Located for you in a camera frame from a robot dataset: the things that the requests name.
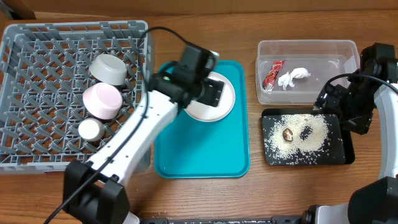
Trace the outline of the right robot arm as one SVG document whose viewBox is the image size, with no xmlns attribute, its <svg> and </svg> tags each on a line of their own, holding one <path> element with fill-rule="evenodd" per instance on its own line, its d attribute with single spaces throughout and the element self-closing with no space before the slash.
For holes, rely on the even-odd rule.
<svg viewBox="0 0 398 224">
<path fill-rule="evenodd" d="M 343 77 L 349 86 L 328 80 L 314 108 L 337 115 L 347 131 L 366 134 L 377 111 L 381 164 L 375 182 L 356 190 L 348 203 L 312 205 L 301 223 L 397 223 L 397 57 L 393 45 L 375 43 L 360 53 L 360 68 Z"/>
</svg>

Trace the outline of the brown food piece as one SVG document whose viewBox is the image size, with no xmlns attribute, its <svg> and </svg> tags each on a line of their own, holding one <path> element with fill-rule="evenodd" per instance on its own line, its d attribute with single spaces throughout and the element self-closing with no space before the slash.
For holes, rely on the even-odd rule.
<svg viewBox="0 0 398 224">
<path fill-rule="evenodd" d="M 286 142 L 292 142 L 294 140 L 293 132 L 289 128 L 283 130 L 282 137 Z"/>
</svg>

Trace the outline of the red snack wrapper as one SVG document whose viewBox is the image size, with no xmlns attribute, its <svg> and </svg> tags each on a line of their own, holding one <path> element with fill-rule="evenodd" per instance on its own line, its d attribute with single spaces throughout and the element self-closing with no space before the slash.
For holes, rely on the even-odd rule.
<svg viewBox="0 0 398 224">
<path fill-rule="evenodd" d="M 262 87 L 265 91 L 271 91 L 273 89 L 277 75 L 278 75 L 279 71 L 281 70 L 281 68 L 283 67 L 284 63 L 285 63 L 285 60 L 279 60 L 279 61 L 275 61 L 272 64 L 272 67 L 271 67 L 269 73 L 266 75 L 266 77 L 262 83 Z"/>
</svg>

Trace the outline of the white tissue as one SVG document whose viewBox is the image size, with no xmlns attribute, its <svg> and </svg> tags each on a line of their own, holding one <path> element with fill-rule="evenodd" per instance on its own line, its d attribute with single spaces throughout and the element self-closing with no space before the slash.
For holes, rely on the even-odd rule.
<svg viewBox="0 0 398 224">
<path fill-rule="evenodd" d="M 306 68 L 295 68 L 291 72 L 287 72 L 278 78 L 277 84 L 281 86 L 283 90 L 287 87 L 294 87 L 294 79 L 303 79 L 311 76 L 311 73 Z"/>
</svg>

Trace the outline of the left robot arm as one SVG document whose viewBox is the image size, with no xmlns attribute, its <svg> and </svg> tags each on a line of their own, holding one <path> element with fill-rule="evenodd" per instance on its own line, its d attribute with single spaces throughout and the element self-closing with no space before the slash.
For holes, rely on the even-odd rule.
<svg viewBox="0 0 398 224">
<path fill-rule="evenodd" d="M 145 79 L 145 97 L 117 133 L 86 163 L 69 163 L 60 208 L 82 223 L 139 223 L 126 186 L 159 133 L 192 101 L 218 106 L 224 86 L 208 76 L 219 54 L 186 45 L 178 62 Z"/>
</svg>

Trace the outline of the grey bowl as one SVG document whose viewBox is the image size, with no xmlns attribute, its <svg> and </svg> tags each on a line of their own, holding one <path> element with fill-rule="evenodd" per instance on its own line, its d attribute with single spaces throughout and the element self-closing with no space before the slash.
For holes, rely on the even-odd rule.
<svg viewBox="0 0 398 224">
<path fill-rule="evenodd" d="M 98 55 L 89 66 L 89 71 L 99 81 L 114 86 L 123 85 L 127 77 L 126 64 L 109 54 Z"/>
</svg>

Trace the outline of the white cup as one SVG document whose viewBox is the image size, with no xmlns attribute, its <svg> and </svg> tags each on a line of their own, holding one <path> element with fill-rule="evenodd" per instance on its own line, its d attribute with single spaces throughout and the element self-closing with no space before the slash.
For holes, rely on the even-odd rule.
<svg viewBox="0 0 398 224">
<path fill-rule="evenodd" d="M 97 119 L 84 119 L 78 126 L 78 134 L 86 141 L 97 141 L 103 137 L 104 124 Z"/>
</svg>

